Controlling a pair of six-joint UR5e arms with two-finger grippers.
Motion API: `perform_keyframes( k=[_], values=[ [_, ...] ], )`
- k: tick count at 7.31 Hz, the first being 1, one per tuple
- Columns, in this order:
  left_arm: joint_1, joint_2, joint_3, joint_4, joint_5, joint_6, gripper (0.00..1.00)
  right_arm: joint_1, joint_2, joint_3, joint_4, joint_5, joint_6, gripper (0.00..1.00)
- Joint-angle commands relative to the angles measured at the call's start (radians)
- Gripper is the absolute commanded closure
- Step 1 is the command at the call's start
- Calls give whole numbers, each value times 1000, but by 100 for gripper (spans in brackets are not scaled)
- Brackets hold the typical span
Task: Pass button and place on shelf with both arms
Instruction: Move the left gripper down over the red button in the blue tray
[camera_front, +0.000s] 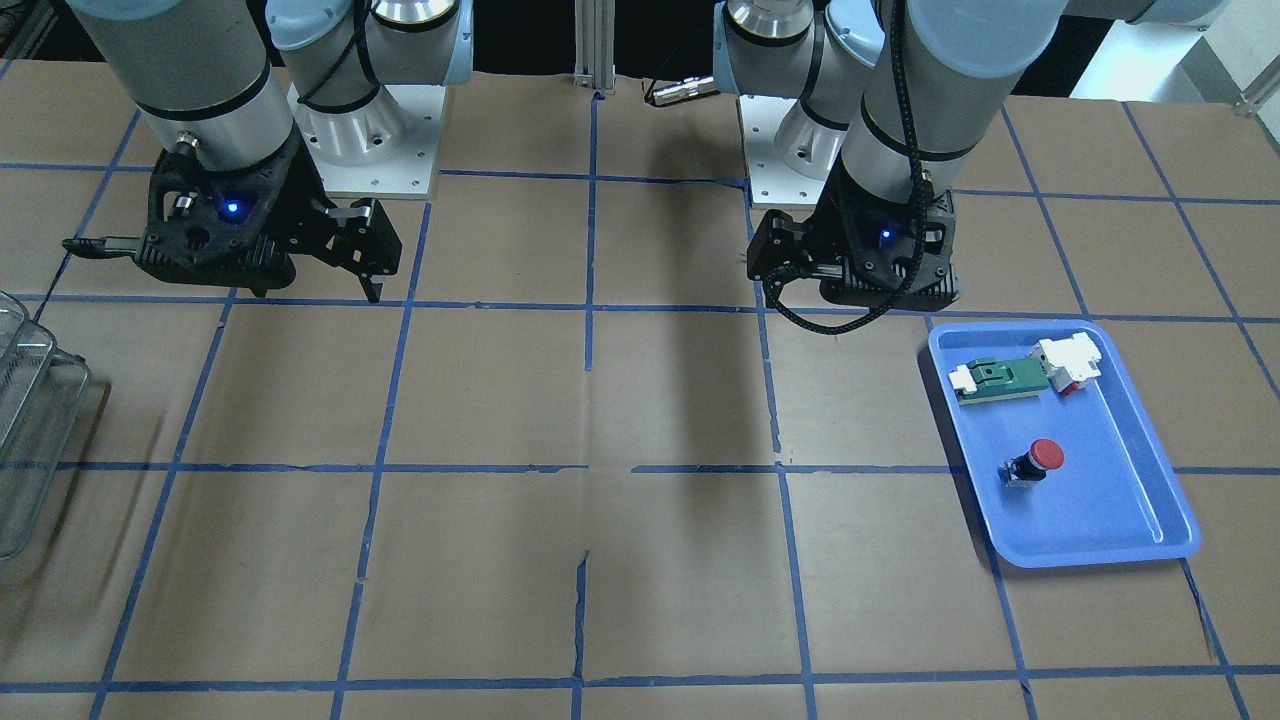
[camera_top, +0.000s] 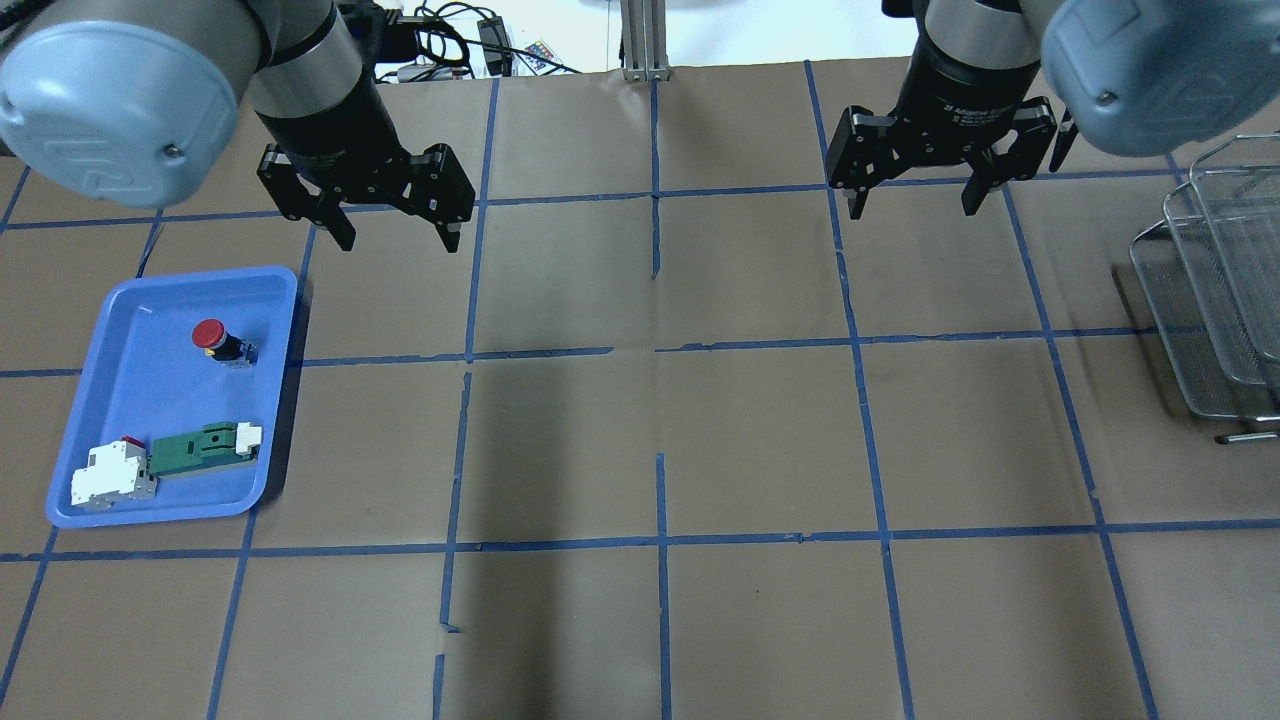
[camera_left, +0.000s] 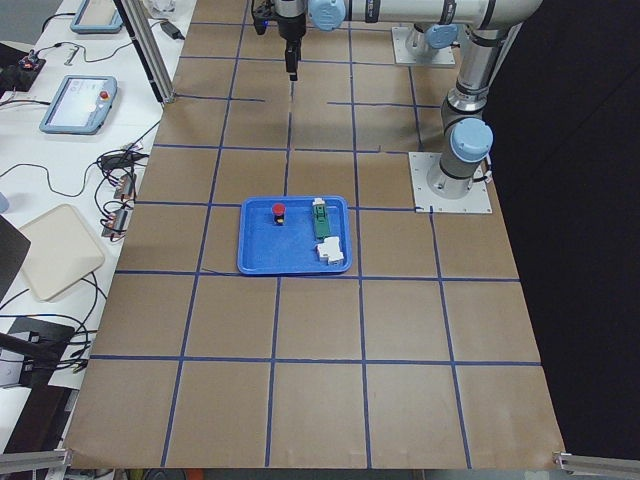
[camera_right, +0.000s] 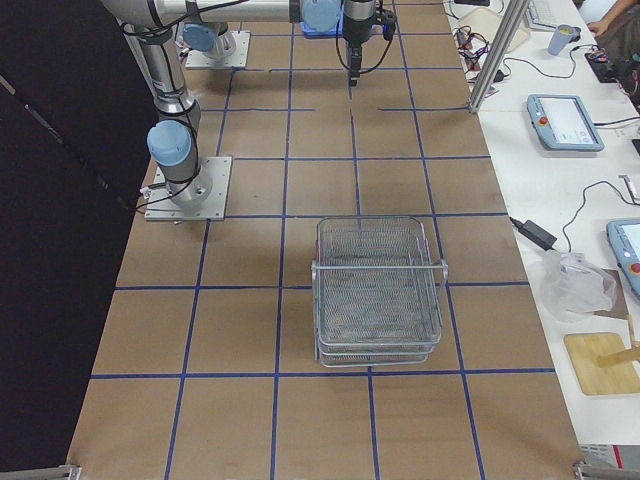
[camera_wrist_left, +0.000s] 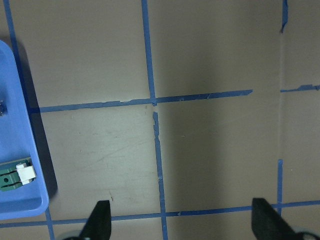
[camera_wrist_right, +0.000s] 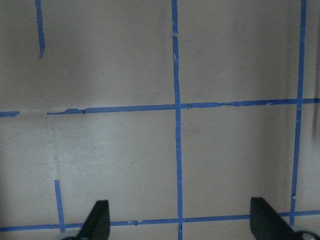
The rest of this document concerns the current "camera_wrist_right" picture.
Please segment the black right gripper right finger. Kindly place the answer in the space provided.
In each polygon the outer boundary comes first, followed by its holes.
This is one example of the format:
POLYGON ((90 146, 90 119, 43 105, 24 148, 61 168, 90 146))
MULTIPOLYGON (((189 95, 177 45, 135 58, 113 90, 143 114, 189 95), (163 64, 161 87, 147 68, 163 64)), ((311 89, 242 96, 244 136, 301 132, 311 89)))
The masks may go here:
POLYGON ((250 200, 250 230, 256 240, 301 240, 262 197, 250 200))

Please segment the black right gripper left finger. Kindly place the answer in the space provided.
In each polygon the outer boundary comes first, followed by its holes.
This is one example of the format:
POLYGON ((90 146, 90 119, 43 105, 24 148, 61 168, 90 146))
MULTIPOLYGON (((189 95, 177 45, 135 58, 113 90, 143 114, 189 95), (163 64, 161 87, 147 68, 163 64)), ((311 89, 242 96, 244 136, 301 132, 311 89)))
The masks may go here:
POLYGON ((107 240, 110 236, 110 210, 108 200, 98 200, 76 236, 77 240, 107 240))

